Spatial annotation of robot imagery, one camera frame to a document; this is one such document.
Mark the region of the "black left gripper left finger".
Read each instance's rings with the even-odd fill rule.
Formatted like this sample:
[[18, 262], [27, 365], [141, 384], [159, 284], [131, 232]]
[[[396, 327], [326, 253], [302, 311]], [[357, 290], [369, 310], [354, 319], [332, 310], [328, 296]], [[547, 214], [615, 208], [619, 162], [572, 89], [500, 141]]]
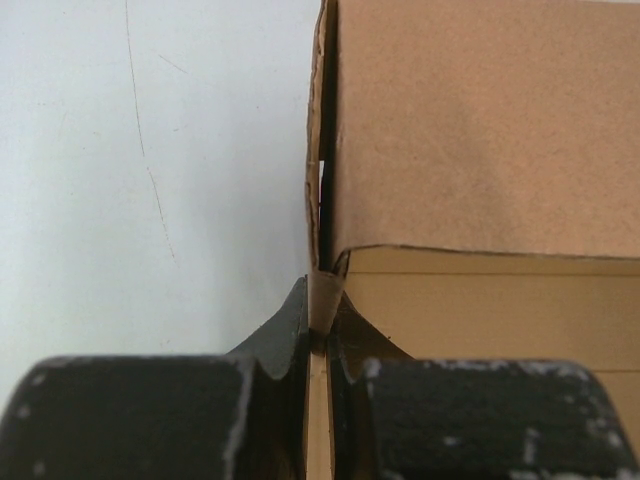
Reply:
[[230, 352], [57, 356], [1, 419], [5, 479], [301, 479], [307, 281]]

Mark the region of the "cardboard box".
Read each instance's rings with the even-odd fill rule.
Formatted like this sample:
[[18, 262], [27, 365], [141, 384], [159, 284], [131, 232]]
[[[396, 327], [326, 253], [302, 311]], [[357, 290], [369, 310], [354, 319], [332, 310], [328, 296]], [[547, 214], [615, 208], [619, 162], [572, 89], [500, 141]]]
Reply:
[[637, 2], [323, 2], [305, 203], [308, 478], [343, 298], [415, 359], [581, 365], [638, 477]]

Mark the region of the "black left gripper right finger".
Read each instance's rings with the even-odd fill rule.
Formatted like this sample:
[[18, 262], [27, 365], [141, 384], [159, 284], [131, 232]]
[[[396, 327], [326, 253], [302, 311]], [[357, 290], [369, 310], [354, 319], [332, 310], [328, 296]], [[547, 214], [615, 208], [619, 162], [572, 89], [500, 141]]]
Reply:
[[415, 359], [340, 301], [327, 340], [337, 479], [631, 479], [635, 455], [579, 364]]

